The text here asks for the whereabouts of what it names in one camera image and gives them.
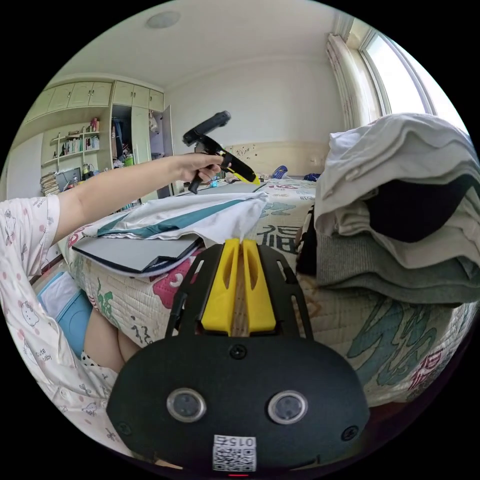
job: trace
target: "bedspread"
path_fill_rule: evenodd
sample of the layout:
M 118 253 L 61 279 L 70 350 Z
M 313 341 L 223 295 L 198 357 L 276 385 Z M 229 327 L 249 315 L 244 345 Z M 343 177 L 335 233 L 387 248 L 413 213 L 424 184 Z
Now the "bedspread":
M 315 186 L 304 180 L 269 180 L 262 187 L 268 203 L 247 236 L 280 251 L 294 270 L 295 236 L 315 201 Z M 162 339 L 175 292 L 198 252 L 167 274 L 129 278 L 112 274 L 72 250 L 81 237 L 79 229 L 68 239 L 66 260 L 93 306 L 141 347 Z M 318 288 L 315 278 L 297 277 L 315 339 L 349 361 L 370 407 L 418 396 L 445 367 L 477 308 L 476 304 L 452 309 L 402 303 L 364 289 Z M 235 335 L 245 333 L 243 291 L 239 275 Z

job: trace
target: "curtain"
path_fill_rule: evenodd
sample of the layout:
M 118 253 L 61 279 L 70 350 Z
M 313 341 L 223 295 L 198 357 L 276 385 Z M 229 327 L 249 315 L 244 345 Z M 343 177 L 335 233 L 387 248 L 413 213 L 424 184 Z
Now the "curtain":
M 368 97 L 350 49 L 342 37 L 328 35 L 326 54 L 338 85 L 345 130 L 356 129 L 376 120 L 370 118 Z

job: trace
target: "headboard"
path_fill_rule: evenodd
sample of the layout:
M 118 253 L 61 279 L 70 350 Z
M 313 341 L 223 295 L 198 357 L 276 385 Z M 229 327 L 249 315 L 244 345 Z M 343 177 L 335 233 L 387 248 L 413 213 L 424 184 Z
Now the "headboard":
M 248 164 L 257 174 L 272 174 L 285 165 L 288 175 L 305 176 L 322 173 L 329 152 L 328 143 L 273 141 L 224 146 Z

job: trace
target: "sticker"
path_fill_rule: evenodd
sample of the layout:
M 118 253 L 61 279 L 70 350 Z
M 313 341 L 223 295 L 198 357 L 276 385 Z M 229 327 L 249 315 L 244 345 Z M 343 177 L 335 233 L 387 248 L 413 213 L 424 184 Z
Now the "sticker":
M 254 436 L 215 435 L 212 457 L 216 472 L 255 472 L 257 440 Z

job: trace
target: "pajamas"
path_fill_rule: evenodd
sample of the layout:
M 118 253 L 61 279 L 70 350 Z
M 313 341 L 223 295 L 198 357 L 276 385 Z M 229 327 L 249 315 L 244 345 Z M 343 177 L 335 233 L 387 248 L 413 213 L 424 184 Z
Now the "pajamas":
M 57 195 L 0 203 L 1 307 L 28 370 L 62 414 L 90 438 L 131 457 L 106 413 L 117 374 L 86 355 L 76 357 L 29 282 L 46 259 L 59 218 Z

